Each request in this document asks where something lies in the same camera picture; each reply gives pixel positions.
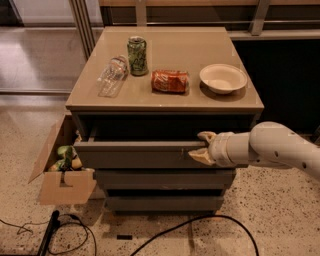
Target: cabinet top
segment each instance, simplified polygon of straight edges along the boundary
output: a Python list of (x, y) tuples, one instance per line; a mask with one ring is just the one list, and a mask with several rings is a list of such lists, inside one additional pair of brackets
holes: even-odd
[[(131, 36), (147, 42), (149, 73), (128, 75), (115, 98), (99, 97), (96, 84), (109, 60), (126, 58)], [(248, 76), (245, 88), (218, 95), (201, 83), (199, 73), (210, 64), (228, 64), (246, 70), (224, 28), (216, 27), (107, 27), (100, 36), (66, 103), (71, 111), (191, 111), (255, 112), (264, 106)], [(156, 69), (189, 73), (187, 93), (165, 94), (151, 88), (151, 72)]]

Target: red can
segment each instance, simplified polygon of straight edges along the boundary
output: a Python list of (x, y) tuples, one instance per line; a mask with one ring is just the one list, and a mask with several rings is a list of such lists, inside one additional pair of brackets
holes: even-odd
[(151, 86), (156, 91), (185, 93), (188, 85), (189, 74), (186, 71), (155, 70), (151, 75)]

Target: green can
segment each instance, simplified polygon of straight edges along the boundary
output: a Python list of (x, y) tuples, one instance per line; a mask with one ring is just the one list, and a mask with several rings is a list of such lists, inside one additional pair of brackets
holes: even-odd
[(148, 73), (147, 42), (140, 36), (131, 36), (128, 40), (128, 59), (130, 73), (143, 76)]

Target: black cable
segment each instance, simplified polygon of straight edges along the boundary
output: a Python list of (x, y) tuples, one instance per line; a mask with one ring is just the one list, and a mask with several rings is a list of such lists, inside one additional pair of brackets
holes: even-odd
[(82, 221), (80, 220), (80, 218), (78, 218), (76, 215), (73, 215), (73, 214), (63, 214), (63, 215), (60, 215), (60, 217), (62, 216), (68, 216), (70, 217), (71, 219), (73, 220), (76, 220), (77, 222), (74, 222), (74, 221), (69, 221), (69, 222), (66, 222), (66, 223), (63, 223), (61, 224), (52, 234), (52, 236), (55, 236), (56, 233), (58, 232), (58, 230), (62, 227), (65, 227), (65, 226), (70, 226), (70, 225), (76, 225), (76, 226), (80, 226), (83, 228), (83, 230), (86, 232), (86, 235), (85, 235), (85, 239), (76, 247), (70, 249), (70, 250), (66, 250), (66, 251), (61, 251), (61, 252), (53, 252), (51, 249), (50, 249), (50, 246), (48, 247), (48, 252), (52, 255), (60, 255), (60, 254), (65, 254), (65, 253), (69, 253), (69, 252), (72, 252), (72, 251), (75, 251), (75, 250), (78, 250), (79, 248), (81, 248), (87, 241), (88, 241), (88, 238), (89, 238), (89, 233), (88, 231), (90, 231), (92, 237), (93, 237), (93, 241), (94, 241), (94, 255), (97, 255), (97, 243), (96, 243), (96, 239), (95, 239), (95, 236), (92, 232), (92, 230), (87, 227), (86, 225), (84, 225), (82, 223)]
[(23, 224), (23, 225), (19, 228), (19, 230), (18, 230), (18, 232), (17, 232), (17, 235), (20, 235), (20, 234), (22, 234), (22, 233), (24, 233), (24, 232), (27, 232), (26, 230), (21, 231), (22, 229), (25, 229), (25, 226), (27, 226), (27, 225), (40, 226), (40, 225), (44, 225), (44, 224), (47, 224), (47, 223), (49, 223), (49, 221), (41, 222), (41, 223), (32, 223), (32, 222), (25, 223), (25, 224)]
[(17, 232), (18, 235), (20, 235), (23, 232), (30, 232), (31, 234), (33, 234), (33, 231), (31, 229), (28, 229), (28, 228), (24, 227), (26, 224), (24, 224), (23, 226), (18, 226), (18, 225), (14, 225), (14, 224), (10, 224), (8, 222), (5, 222), (5, 221), (3, 221), (1, 219), (0, 219), (0, 222), (2, 222), (5, 225), (11, 226), (11, 227), (19, 228), (19, 230)]
[(156, 234), (155, 236), (153, 236), (152, 238), (150, 238), (150, 239), (149, 239), (148, 241), (146, 241), (144, 244), (142, 244), (138, 249), (136, 249), (132, 254), (130, 254), (130, 256), (136, 255), (136, 254), (137, 254), (140, 250), (142, 250), (146, 245), (148, 245), (149, 243), (151, 243), (153, 240), (155, 240), (155, 239), (158, 238), (159, 236), (162, 236), (162, 235), (167, 234), (167, 233), (169, 233), (169, 232), (171, 232), (171, 231), (173, 231), (173, 230), (176, 230), (176, 229), (178, 229), (178, 228), (180, 228), (180, 227), (182, 227), (182, 226), (184, 226), (184, 225), (186, 225), (186, 224), (188, 224), (188, 223), (194, 222), (194, 221), (196, 221), (196, 220), (206, 219), (206, 218), (225, 218), (225, 219), (229, 219), (229, 220), (237, 223), (240, 227), (242, 227), (242, 228), (246, 231), (246, 233), (248, 234), (248, 236), (250, 237), (250, 239), (251, 239), (251, 241), (252, 241), (252, 243), (253, 243), (256, 256), (259, 256), (258, 247), (257, 247), (257, 244), (256, 244), (253, 236), (251, 235), (251, 233), (249, 232), (249, 230), (248, 230), (240, 221), (238, 221), (238, 220), (236, 220), (236, 219), (234, 219), (234, 218), (232, 218), (232, 217), (230, 217), (230, 216), (226, 216), (226, 215), (214, 215), (214, 214), (209, 214), (209, 215), (204, 215), (204, 216), (195, 217), (195, 218), (190, 219), (190, 220), (188, 220), (188, 221), (185, 221), (185, 222), (183, 222), (183, 223), (181, 223), (181, 224), (179, 224), (179, 225), (177, 225), (177, 226), (175, 226), (175, 227), (173, 227), (173, 228), (170, 228), (170, 229), (167, 229), (167, 230), (165, 230), (165, 231), (162, 231), (162, 232)]
[(60, 221), (58, 220), (60, 212), (58, 210), (51, 214), (49, 224), (42, 238), (42, 242), (39, 246), (37, 256), (45, 256), (51, 241), (52, 234), (60, 226)]

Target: box flap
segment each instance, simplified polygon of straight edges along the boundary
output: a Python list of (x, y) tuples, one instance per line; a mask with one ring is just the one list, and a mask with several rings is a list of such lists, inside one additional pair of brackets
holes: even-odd
[(97, 181), (93, 171), (65, 172), (61, 183), (61, 172), (46, 172), (40, 191), (41, 205), (85, 204)]
[(42, 150), (40, 151), (38, 159), (34, 163), (33, 171), (31, 173), (28, 183), (33, 181), (35, 178), (37, 178), (40, 174), (42, 174), (45, 171), (48, 160), (50, 158), (50, 154), (53, 151), (55, 141), (64, 122), (64, 119), (65, 116), (51, 127), (48, 138), (45, 141)]

